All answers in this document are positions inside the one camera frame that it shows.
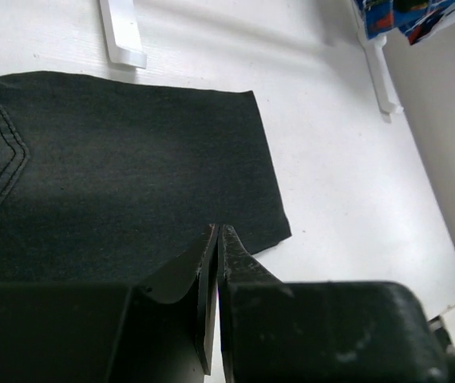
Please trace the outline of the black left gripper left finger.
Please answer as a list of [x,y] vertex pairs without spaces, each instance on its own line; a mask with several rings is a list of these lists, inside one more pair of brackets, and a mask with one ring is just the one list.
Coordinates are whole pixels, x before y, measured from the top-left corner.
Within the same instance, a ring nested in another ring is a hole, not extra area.
[[0,282],[0,382],[201,382],[218,227],[138,285]]

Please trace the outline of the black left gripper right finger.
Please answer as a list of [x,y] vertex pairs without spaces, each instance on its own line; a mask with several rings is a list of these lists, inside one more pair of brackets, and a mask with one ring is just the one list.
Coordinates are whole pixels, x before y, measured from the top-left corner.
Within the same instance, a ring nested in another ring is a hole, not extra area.
[[395,282],[282,282],[220,229],[219,306],[229,382],[446,382],[416,296]]

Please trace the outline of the black trousers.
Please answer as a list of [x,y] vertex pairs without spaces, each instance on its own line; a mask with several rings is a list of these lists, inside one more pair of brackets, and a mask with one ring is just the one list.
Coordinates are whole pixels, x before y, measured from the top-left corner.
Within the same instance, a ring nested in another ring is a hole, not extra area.
[[139,283],[211,223],[291,234],[253,93],[0,76],[0,282]]

